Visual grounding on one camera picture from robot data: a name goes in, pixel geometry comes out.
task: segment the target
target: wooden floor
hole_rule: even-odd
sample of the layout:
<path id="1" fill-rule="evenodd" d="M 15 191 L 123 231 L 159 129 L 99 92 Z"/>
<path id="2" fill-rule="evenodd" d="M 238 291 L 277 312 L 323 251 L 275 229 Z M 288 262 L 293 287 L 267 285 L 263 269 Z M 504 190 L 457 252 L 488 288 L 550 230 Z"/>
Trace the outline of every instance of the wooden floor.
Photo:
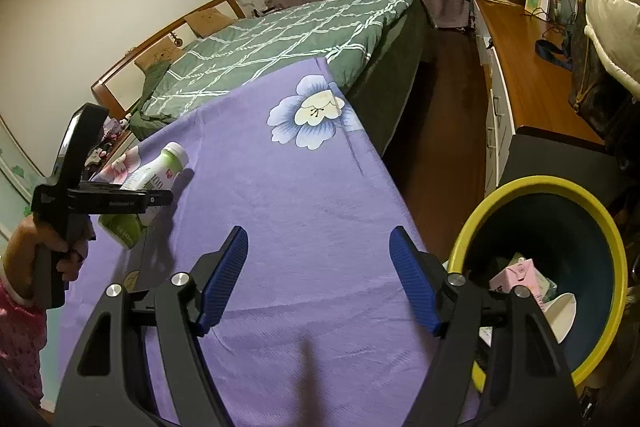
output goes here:
<path id="1" fill-rule="evenodd" d="M 484 195 L 484 74 L 472 35 L 438 31 L 383 157 L 429 252 L 444 261 Z"/>

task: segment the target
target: human hand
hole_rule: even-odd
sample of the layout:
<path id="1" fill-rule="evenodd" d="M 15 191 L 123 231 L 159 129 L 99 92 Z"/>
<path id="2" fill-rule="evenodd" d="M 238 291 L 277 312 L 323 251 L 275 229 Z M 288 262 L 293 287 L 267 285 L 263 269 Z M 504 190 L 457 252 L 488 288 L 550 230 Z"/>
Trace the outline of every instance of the human hand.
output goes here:
<path id="1" fill-rule="evenodd" d="M 70 248 L 49 223 L 33 214 L 25 217 L 9 238 L 2 256 L 6 281 L 21 298 L 29 300 L 33 297 L 34 261 L 37 245 L 40 244 L 52 251 L 66 252 L 66 256 L 58 261 L 56 269 L 62 273 L 64 281 L 75 281 L 82 261 L 87 256 L 88 240 L 92 239 L 92 235 L 93 230 L 88 231 Z"/>

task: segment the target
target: green and white patterned blanket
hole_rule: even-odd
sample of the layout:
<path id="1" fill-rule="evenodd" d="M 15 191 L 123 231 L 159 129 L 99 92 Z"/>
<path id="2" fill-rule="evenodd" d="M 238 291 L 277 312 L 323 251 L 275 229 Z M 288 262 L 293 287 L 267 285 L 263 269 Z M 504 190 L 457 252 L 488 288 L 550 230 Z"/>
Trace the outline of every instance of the green and white patterned blanket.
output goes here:
<path id="1" fill-rule="evenodd" d="M 347 92 L 391 25 L 414 0 L 324 0 L 242 19 L 174 62 L 142 107 L 177 118 L 215 96 L 307 57 L 326 57 Z"/>

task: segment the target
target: pink sleeve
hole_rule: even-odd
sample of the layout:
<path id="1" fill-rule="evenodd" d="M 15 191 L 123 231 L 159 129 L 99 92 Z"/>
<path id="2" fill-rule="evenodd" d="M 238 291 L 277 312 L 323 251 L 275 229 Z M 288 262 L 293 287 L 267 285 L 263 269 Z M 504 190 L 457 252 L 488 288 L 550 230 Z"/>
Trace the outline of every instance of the pink sleeve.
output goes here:
<path id="1" fill-rule="evenodd" d="M 0 262 L 0 363 L 36 407 L 42 399 L 40 350 L 46 344 L 46 314 L 11 288 Z"/>

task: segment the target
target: yellow rim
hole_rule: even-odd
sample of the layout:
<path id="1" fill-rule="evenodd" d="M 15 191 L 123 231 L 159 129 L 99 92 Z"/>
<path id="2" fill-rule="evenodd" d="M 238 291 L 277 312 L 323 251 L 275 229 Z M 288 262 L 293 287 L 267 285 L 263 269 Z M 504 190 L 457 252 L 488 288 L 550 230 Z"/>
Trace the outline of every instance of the yellow rim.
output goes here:
<path id="1" fill-rule="evenodd" d="M 590 192 L 568 180 L 555 178 L 553 176 L 530 176 L 521 178 L 494 190 L 487 198 L 480 203 L 473 211 L 465 226 L 458 236 L 451 257 L 449 259 L 449 272 L 462 272 L 465 261 L 466 250 L 473 241 L 476 231 L 484 224 L 498 208 L 513 201 L 515 198 L 525 194 L 545 192 L 557 194 L 565 197 L 584 208 L 596 221 L 609 245 L 611 260 L 613 264 L 614 286 L 611 298 L 611 309 L 609 319 L 605 325 L 604 332 L 600 340 L 591 350 L 589 356 L 582 362 L 574 372 L 572 378 L 577 387 L 580 385 L 597 367 L 602 357 L 609 349 L 616 336 L 622 313 L 625 308 L 626 296 L 626 256 L 625 248 L 618 228 L 607 209 Z M 472 378 L 476 388 L 482 391 L 484 388 L 485 375 L 477 363 L 474 363 Z"/>

